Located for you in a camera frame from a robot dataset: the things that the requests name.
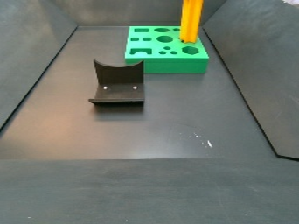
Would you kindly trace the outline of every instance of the dark gray surface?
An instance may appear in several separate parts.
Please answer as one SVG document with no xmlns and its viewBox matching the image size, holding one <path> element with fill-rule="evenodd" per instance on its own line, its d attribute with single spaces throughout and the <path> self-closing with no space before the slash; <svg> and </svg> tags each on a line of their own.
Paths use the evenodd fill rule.
<svg viewBox="0 0 299 224">
<path fill-rule="evenodd" d="M 0 158 L 274 158 L 204 31 L 206 74 L 147 74 L 143 107 L 95 108 L 94 59 L 124 65 L 126 27 L 79 28 L 0 136 Z"/>
<path fill-rule="evenodd" d="M 299 223 L 299 164 L 0 161 L 5 224 Z"/>
<path fill-rule="evenodd" d="M 76 28 L 45 0 L 0 0 L 0 129 Z"/>
<path fill-rule="evenodd" d="M 178 25 L 183 0 L 52 0 L 79 25 Z M 204 23 L 227 0 L 204 1 Z"/>
<path fill-rule="evenodd" d="M 228 0 L 204 25 L 279 155 L 299 158 L 299 10 Z"/>
</svg>

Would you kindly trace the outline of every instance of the hole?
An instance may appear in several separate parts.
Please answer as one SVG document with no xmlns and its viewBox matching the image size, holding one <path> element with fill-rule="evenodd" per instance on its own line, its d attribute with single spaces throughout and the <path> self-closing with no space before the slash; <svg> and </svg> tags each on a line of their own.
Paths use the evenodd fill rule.
<svg viewBox="0 0 299 224">
<path fill-rule="evenodd" d="M 143 38 L 143 41 L 151 41 L 152 39 L 151 38 Z"/>
<path fill-rule="evenodd" d="M 192 46 L 186 46 L 186 47 L 182 49 L 182 51 L 183 51 L 184 53 L 191 54 L 191 55 L 194 55 L 194 54 L 196 54 L 196 53 L 200 52 L 199 49 L 198 49 L 196 47 L 192 47 Z"/>
<path fill-rule="evenodd" d="M 174 38 L 172 37 L 168 37 L 168 36 L 160 36 L 158 38 L 158 41 L 163 42 L 163 43 L 170 43 L 174 41 Z"/>
<path fill-rule="evenodd" d="M 167 29 L 167 28 L 156 28 L 156 29 L 154 29 L 156 32 L 168 32 L 170 31 L 170 29 Z"/>
<path fill-rule="evenodd" d="M 147 54 L 152 54 L 154 51 L 151 48 L 132 48 L 130 51 L 130 54 L 136 54 L 136 53 L 147 53 Z"/>
<path fill-rule="evenodd" d="M 147 28 L 135 28 L 135 32 L 150 32 Z"/>
</svg>

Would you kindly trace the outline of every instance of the white speck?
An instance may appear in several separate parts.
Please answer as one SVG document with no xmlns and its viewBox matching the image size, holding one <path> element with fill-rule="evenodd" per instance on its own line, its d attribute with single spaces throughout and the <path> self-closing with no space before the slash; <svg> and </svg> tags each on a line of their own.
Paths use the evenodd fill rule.
<svg viewBox="0 0 299 224">
<path fill-rule="evenodd" d="M 208 145 L 210 145 L 210 147 L 212 148 L 212 145 L 211 145 L 211 141 L 208 140 Z"/>
</svg>

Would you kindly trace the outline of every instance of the gray floor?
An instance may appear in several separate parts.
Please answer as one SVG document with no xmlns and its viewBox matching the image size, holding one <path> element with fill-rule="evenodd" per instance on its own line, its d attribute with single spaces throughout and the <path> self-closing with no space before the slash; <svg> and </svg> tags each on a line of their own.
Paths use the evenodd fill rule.
<svg viewBox="0 0 299 224">
<path fill-rule="evenodd" d="M 126 27 L 80 27 L 0 137 L 0 158 L 235 158 L 275 155 L 204 31 L 206 74 L 147 74 L 144 107 L 88 102 L 92 60 L 124 64 Z"/>
<path fill-rule="evenodd" d="M 5 224 L 299 223 L 299 164 L 226 159 L 0 163 Z"/>
</svg>

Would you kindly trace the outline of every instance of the yellow peg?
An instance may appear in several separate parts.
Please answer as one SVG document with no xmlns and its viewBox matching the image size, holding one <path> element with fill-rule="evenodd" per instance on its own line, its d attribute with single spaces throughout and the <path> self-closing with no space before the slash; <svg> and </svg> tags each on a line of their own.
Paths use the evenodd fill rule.
<svg viewBox="0 0 299 224">
<path fill-rule="evenodd" d="M 203 0 L 183 0 L 182 6 L 182 33 L 183 42 L 196 42 L 202 21 Z"/>
</svg>

